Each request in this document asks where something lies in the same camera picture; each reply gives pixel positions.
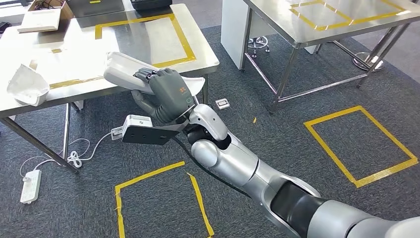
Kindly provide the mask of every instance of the yellow tape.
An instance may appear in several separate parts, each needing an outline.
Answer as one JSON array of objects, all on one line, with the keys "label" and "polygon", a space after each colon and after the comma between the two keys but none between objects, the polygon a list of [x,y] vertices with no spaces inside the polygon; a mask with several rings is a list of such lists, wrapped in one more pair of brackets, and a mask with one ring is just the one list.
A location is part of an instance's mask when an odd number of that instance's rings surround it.
[{"label": "yellow tape", "polygon": [[31,60],[31,62],[29,63],[29,67],[33,70],[37,70],[38,67],[38,62],[36,59]]},{"label": "yellow tape", "polygon": [[125,238],[125,232],[124,232],[124,222],[122,219],[122,214],[121,214],[121,208],[122,208],[122,200],[121,200],[121,189],[123,187],[132,185],[133,183],[136,183],[138,181],[141,181],[143,179],[147,179],[149,177],[152,177],[154,175],[163,173],[165,171],[177,168],[179,166],[183,166],[185,164],[184,161],[178,162],[176,164],[172,164],[172,165],[168,165],[166,167],[160,168],[158,170],[152,171],[150,173],[147,173],[145,175],[139,176],[137,178],[134,178],[132,180],[129,180],[127,182],[123,182],[117,186],[115,186],[115,199],[116,199],[116,203],[117,203],[117,214],[118,214],[118,233],[119,233],[119,237],[120,238]]},{"label": "yellow tape", "polygon": [[[124,187],[130,186],[134,183],[137,183],[137,182],[139,182],[143,179],[147,179],[147,178],[152,177],[154,175],[158,175],[160,173],[163,173],[165,171],[168,171],[168,170],[171,170],[171,169],[183,166],[183,165],[185,165],[185,162],[181,161],[181,162],[178,162],[178,163],[160,168],[158,170],[149,172],[147,174],[141,175],[137,178],[131,179],[129,181],[123,182],[123,183],[115,186],[115,199],[116,199],[116,204],[117,204],[116,210],[117,210],[117,214],[118,214],[118,233],[119,233],[120,238],[125,238],[124,222],[123,222],[122,213],[121,213],[121,209],[122,209],[121,189],[124,188]],[[190,176],[191,183],[192,183],[194,191],[196,193],[196,197],[197,197],[198,204],[199,204],[199,207],[200,207],[200,210],[201,210],[201,214],[203,216],[204,223],[206,224],[206,228],[207,228],[207,231],[209,233],[208,238],[211,238],[211,236],[214,236],[214,231],[213,231],[213,228],[211,228],[211,226],[210,226],[209,220],[208,220],[206,212],[204,210],[203,198],[201,196],[200,189],[199,189],[198,184],[197,184],[197,180],[191,174],[189,174],[189,173],[187,173],[187,174]]]},{"label": "yellow tape", "polygon": [[[304,2],[304,3],[298,3],[298,4],[292,4],[291,9],[289,9],[293,14],[295,14],[296,16],[298,16],[300,19],[302,19],[305,23],[307,23],[308,25],[310,25],[314,30],[317,31],[326,31],[328,29],[334,29],[334,28],[339,28],[339,27],[346,27],[346,26],[350,26],[350,25],[356,25],[356,24],[360,24],[360,23],[364,23],[364,22],[368,22],[368,21],[374,21],[374,20],[379,20],[382,18],[387,18],[387,17],[391,17],[391,16],[395,16],[398,13],[405,11],[404,8],[390,2],[389,0],[381,0],[382,2],[395,7],[396,9],[398,9],[399,11],[395,11],[395,12],[388,12],[388,13],[384,13],[384,14],[380,14],[377,16],[371,16],[371,17],[364,17],[364,18],[359,18],[359,19],[352,19],[351,17],[347,16],[346,14],[344,14],[343,12],[333,8],[331,5],[327,4],[326,2],[322,1],[322,0],[316,0],[316,1],[310,1],[310,2]],[[335,24],[331,24],[331,25],[325,25],[325,26],[318,26],[316,25],[314,22],[310,21],[309,19],[307,19],[305,16],[303,16],[302,14],[300,14],[297,10],[293,9],[295,7],[300,7],[300,6],[307,6],[307,5],[313,5],[313,4],[322,4],[325,7],[327,7],[328,9],[330,9],[331,11],[333,11],[335,14],[343,17],[346,21],[343,22],[339,22],[339,23],[335,23]]]},{"label": "yellow tape", "polygon": [[[337,156],[332,152],[332,150],[328,147],[326,142],[319,136],[319,134],[314,130],[312,127],[313,125],[317,123],[321,123],[326,120],[330,120],[345,114],[353,113],[356,111],[361,111],[367,118],[369,118],[370,121],[372,121],[388,138],[392,140],[402,151],[404,151],[410,159],[399,163],[397,165],[394,165],[390,168],[387,168],[385,170],[379,171],[373,175],[367,176],[365,178],[356,180],[352,174],[347,170],[347,168],[343,165],[343,163],[337,158]],[[332,158],[332,160],[335,162],[335,164],[338,166],[338,168],[344,173],[344,175],[347,177],[347,179],[354,183],[356,187],[361,187],[366,184],[369,184],[371,182],[377,181],[379,179],[382,179],[386,176],[389,176],[391,174],[394,174],[396,172],[399,172],[403,169],[406,169],[410,166],[413,166],[419,162],[417,157],[411,153],[400,141],[398,141],[384,126],[382,126],[366,109],[364,109],[362,106],[355,106],[349,109],[345,109],[336,113],[332,113],[327,116],[323,116],[314,120],[310,120],[304,123],[306,128],[309,130],[309,132],[312,134],[312,136],[315,138],[315,140],[318,141],[318,143],[321,145],[321,147],[327,152],[327,154]]]},{"label": "yellow tape", "polygon": [[305,16],[303,16],[302,14],[300,14],[297,10],[295,9],[290,9],[290,11],[292,13],[294,13],[296,16],[298,16],[298,18],[302,19],[306,24],[310,25],[313,29],[317,29],[317,25],[313,22],[311,22],[309,19],[307,19]]},{"label": "yellow tape", "polygon": [[71,85],[75,85],[79,83],[86,83],[86,82],[95,81],[95,80],[103,79],[103,78],[104,77],[96,77],[96,78],[83,79],[83,80],[73,79],[73,80],[68,80],[68,81],[64,81],[60,83],[53,83],[53,84],[50,84],[50,89],[67,87],[67,86],[71,86]]},{"label": "yellow tape", "polygon": [[119,187],[119,188],[127,187],[129,185],[132,185],[133,183],[137,183],[138,181],[141,181],[143,179],[147,179],[148,177],[152,177],[154,175],[158,175],[160,173],[163,173],[165,171],[174,169],[176,167],[183,166],[184,164],[185,164],[185,162],[184,161],[181,161],[181,162],[178,162],[176,164],[168,165],[166,167],[163,167],[163,168],[160,168],[158,170],[152,171],[152,172],[147,173],[145,175],[138,176],[137,178],[133,178],[133,179],[127,181],[127,182],[123,182],[123,183],[121,183],[121,184],[119,184],[119,185],[117,185],[115,187]]},{"label": "yellow tape", "polygon": [[[115,186],[115,194],[119,194],[121,192],[121,188],[118,186]],[[121,208],[122,208],[122,201],[121,196],[115,196],[116,202],[117,202],[117,215],[118,215],[118,233],[120,238],[125,238],[125,232],[124,232],[124,223],[122,221],[122,214],[121,214]]]},{"label": "yellow tape", "polygon": [[138,18],[138,19],[133,19],[133,20],[116,21],[116,22],[110,22],[110,23],[105,23],[105,24],[99,24],[95,26],[95,39],[98,40],[102,38],[102,28],[104,27],[119,26],[119,25],[135,23],[135,22],[146,22],[146,21],[157,20],[157,19],[161,19],[165,17],[169,17],[169,19],[171,20],[172,26],[175,29],[176,35],[178,36],[178,39],[181,42],[181,45],[187,56],[182,59],[174,59],[174,60],[170,60],[166,62],[155,63],[153,64],[153,66],[158,67],[158,68],[163,68],[163,67],[168,67],[174,64],[195,60],[196,56],[193,50],[191,49],[190,44],[188,43],[188,40],[185,37],[184,32],[182,31],[182,28],[179,25],[178,20],[175,17],[175,14],[173,13],[158,15],[158,16],[151,16],[151,17],[143,17],[143,18]]},{"label": "yellow tape", "polygon": [[382,1],[382,2],[384,2],[384,3],[386,3],[386,4],[388,4],[388,5],[390,5],[390,6],[395,7],[396,9],[398,9],[398,10],[400,10],[400,11],[405,11],[405,9],[404,9],[404,8],[402,8],[402,7],[398,6],[397,4],[395,4],[395,3],[393,3],[393,2],[390,2],[389,0],[381,0],[381,1]]},{"label": "yellow tape", "polygon": [[291,7],[300,7],[300,6],[308,6],[308,5],[319,4],[319,3],[323,3],[323,1],[316,0],[316,1],[302,2],[302,3],[292,4],[290,6]]},{"label": "yellow tape", "polygon": [[181,26],[179,25],[179,22],[176,19],[175,15],[172,15],[170,19],[172,21],[173,28],[175,29],[176,35],[178,36],[178,39],[181,42],[182,48],[184,48],[184,51],[187,57],[182,58],[182,59],[174,59],[174,60],[170,60],[170,61],[166,61],[162,63],[154,63],[153,66],[158,67],[158,68],[168,67],[170,65],[189,62],[196,59],[196,56],[193,50],[191,49],[190,44],[188,43],[188,40],[185,37],[184,32],[182,31]]},{"label": "yellow tape", "polygon": [[343,163],[338,159],[338,157],[332,152],[332,150],[328,147],[326,142],[319,136],[319,134],[312,128],[312,126],[305,122],[304,125],[309,130],[309,132],[315,137],[315,140],[321,145],[321,147],[327,152],[327,154],[332,158],[335,164],[340,168],[340,170],[344,173],[344,175],[348,178],[348,180],[352,183],[355,183],[356,180],[352,176],[352,174],[347,170],[347,168],[343,165]]},{"label": "yellow tape", "polygon": [[379,19],[382,19],[382,18],[387,18],[387,17],[390,17],[390,16],[395,16],[400,12],[401,11],[395,11],[395,12],[389,12],[389,13],[381,14],[381,15],[378,15],[378,16],[371,16],[371,17],[356,19],[356,20],[353,21],[352,25],[359,24],[359,23],[364,23],[364,22],[367,22],[367,21],[375,21],[375,20],[379,20]]},{"label": "yellow tape", "polygon": [[197,201],[198,201],[198,204],[200,206],[201,214],[203,215],[203,219],[204,219],[204,223],[206,224],[207,231],[209,232],[209,236],[210,237],[214,236],[213,228],[211,228],[209,220],[208,220],[207,215],[206,215],[206,211],[204,210],[203,198],[201,196],[200,189],[198,188],[197,180],[190,173],[187,173],[187,174],[190,176],[191,183],[193,184],[194,191],[196,192]]},{"label": "yellow tape", "polygon": [[60,53],[61,52],[61,49],[52,49],[51,52],[53,54]]}]

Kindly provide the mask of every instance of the black cable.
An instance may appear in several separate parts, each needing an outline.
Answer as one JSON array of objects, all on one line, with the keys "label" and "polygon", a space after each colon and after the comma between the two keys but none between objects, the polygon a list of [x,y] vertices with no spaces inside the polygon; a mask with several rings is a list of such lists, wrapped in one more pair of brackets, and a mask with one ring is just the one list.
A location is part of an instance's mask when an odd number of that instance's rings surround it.
[{"label": "black cable", "polygon": [[219,180],[220,182],[222,182],[222,183],[224,183],[226,186],[229,186],[231,189],[234,189],[235,191],[237,191],[237,192],[239,192],[239,193],[241,193],[241,194],[243,194],[243,195],[245,195],[245,196],[247,196],[247,197],[249,197],[250,198],[250,196],[246,193],[246,192],[244,192],[244,191],[242,191],[242,190],[240,190],[240,189],[238,189],[237,187],[235,187],[235,186],[233,186],[233,185],[231,185],[230,183],[228,183],[228,182],[226,182],[225,180],[223,180],[222,178],[220,178],[219,176],[217,176],[217,175],[215,175],[215,174],[213,174],[212,172],[210,172],[208,169],[206,169],[205,167],[203,167],[197,160],[196,160],[196,158],[194,158],[194,156],[188,151],[188,149],[187,149],[187,147],[178,139],[178,138],[176,138],[176,137],[173,137],[172,138],[179,146],[181,146],[182,147],[182,149],[187,153],[187,155],[191,158],[191,160],[198,166],[198,167],[200,167],[200,169],[202,169],[202,170],[204,170],[204,172],[206,172],[207,174],[209,174],[210,176],[212,176],[213,178],[215,178],[215,179],[217,179],[217,180]]}]

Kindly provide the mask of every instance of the floor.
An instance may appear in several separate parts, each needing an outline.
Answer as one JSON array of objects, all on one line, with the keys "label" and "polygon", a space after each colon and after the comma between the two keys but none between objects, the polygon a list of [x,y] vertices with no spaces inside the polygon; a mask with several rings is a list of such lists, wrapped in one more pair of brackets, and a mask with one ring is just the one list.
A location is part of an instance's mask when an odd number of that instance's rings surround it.
[{"label": "floor", "polygon": [[[420,80],[420,73],[415,65],[409,66],[416,59],[419,61],[415,58],[418,51],[406,51],[406,55],[399,57],[398,53],[389,54],[387,60],[391,64],[373,74],[362,89],[350,83],[317,92],[282,104],[270,116],[265,109],[271,96],[268,87],[249,63],[245,72],[236,70],[219,43],[221,0],[174,0],[178,2],[187,4],[220,60],[218,72],[210,75],[210,101],[229,100],[232,107],[217,112],[246,146],[275,169],[307,181],[329,199],[388,220],[420,214],[419,165],[356,188],[304,126],[307,121],[360,105],[419,157],[420,84],[413,79]],[[397,47],[407,41],[408,46],[418,49],[413,39],[419,36],[419,29],[418,24],[413,24]],[[358,40],[371,47],[380,34],[359,36]],[[282,65],[290,53],[283,40],[276,36],[269,36],[269,40],[271,53],[258,53],[256,62],[274,79],[282,73]],[[344,44],[356,51],[366,51],[353,39],[345,39]],[[335,61],[348,63],[331,64]],[[336,81],[343,75],[361,73],[346,54],[331,44],[326,44],[317,56],[300,52],[297,65],[299,68],[292,72],[286,95]],[[312,80],[302,83],[301,78]],[[91,140],[90,154],[98,139],[120,126],[128,114],[144,115],[128,92],[87,100],[82,112],[71,113],[70,141],[81,137]],[[16,121],[54,150],[60,150],[63,106],[21,114]],[[355,179],[410,158],[361,111],[315,124],[313,128]],[[123,217],[126,237],[208,237],[187,173],[197,179],[214,238],[286,237],[263,217],[250,199],[198,169],[172,141],[164,146],[151,146],[106,138],[78,176],[54,163],[45,164],[41,167],[38,200],[23,205],[19,203],[22,181],[18,169],[25,159],[42,154],[2,124],[0,131],[0,199],[3,201],[0,237],[121,237],[120,217]],[[85,143],[77,142],[70,150],[85,148]],[[141,180],[115,194],[116,185],[180,161],[185,161],[185,165]],[[29,162],[24,172],[38,163]],[[122,204],[116,203],[118,197]]]}]

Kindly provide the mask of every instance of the white power strip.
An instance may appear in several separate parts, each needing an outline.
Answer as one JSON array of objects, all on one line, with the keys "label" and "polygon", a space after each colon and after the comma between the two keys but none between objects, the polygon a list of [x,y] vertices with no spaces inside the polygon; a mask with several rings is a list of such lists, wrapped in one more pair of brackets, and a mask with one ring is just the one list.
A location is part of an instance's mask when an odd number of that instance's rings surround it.
[{"label": "white power strip", "polygon": [[26,173],[26,176],[23,178],[23,189],[22,195],[20,196],[21,203],[29,204],[38,199],[40,182],[40,170],[33,170]]}]

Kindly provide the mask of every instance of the stool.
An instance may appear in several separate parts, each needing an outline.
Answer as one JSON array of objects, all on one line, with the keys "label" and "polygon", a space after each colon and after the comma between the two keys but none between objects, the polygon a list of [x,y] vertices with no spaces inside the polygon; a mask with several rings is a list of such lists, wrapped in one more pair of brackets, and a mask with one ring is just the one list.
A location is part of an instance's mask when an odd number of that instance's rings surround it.
[{"label": "stool", "polygon": [[262,49],[264,47],[267,47],[265,52],[269,53],[270,48],[268,47],[268,39],[265,36],[250,38],[248,40],[248,48],[254,49],[254,53],[251,55],[254,59],[257,57],[257,49]]}]

